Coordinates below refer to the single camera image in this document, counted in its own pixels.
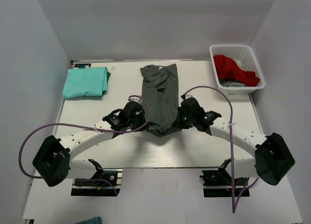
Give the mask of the dark grey t-shirt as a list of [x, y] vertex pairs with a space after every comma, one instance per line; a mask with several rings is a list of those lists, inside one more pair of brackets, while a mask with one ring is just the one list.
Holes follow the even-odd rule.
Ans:
[[178, 132], [174, 126], [179, 107], [179, 84], [177, 65], [148, 65], [140, 69], [143, 77], [142, 98], [147, 102], [142, 104], [145, 118], [148, 121], [147, 132], [161, 138]]

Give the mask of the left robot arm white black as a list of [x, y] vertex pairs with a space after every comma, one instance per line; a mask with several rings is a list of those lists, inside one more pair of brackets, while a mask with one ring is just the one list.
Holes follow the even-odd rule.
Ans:
[[33, 166], [49, 187], [67, 178], [82, 183], [101, 182], [101, 165], [94, 159], [76, 160], [76, 156], [126, 132], [142, 131], [146, 126], [144, 114], [139, 102], [129, 101], [123, 109], [112, 111], [92, 127], [63, 138], [49, 136], [39, 148]]

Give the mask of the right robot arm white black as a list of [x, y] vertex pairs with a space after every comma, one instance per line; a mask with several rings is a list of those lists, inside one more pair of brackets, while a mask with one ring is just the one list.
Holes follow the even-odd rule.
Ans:
[[251, 155], [246, 159], [225, 160], [218, 167], [218, 175], [224, 180], [253, 177], [276, 186], [295, 165], [294, 157], [281, 135], [259, 134], [229, 123], [217, 112], [206, 112], [193, 97], [183, 99], [174, 124], [180, 129], [195, 127]]

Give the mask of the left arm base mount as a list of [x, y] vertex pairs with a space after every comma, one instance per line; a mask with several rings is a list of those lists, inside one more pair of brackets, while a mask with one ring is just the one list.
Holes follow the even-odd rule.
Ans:
[[96, 172], [91, 179], [74, 179], [71, 196], [117, 197], [121, 190], [122, 169]]

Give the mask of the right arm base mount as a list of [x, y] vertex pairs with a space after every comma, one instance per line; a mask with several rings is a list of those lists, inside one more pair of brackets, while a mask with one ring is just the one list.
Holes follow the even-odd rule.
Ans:
[[[231, 177], [219, 170], [204, 170], [199, 176], [203, 182], [203, 193], [205, 198], [227, 198], [231, 197]], [[246, 178], [235, 179], [235, 197], [238, 197]], [[250, 197], [249, 189], [246, 189], [241, 197]]]

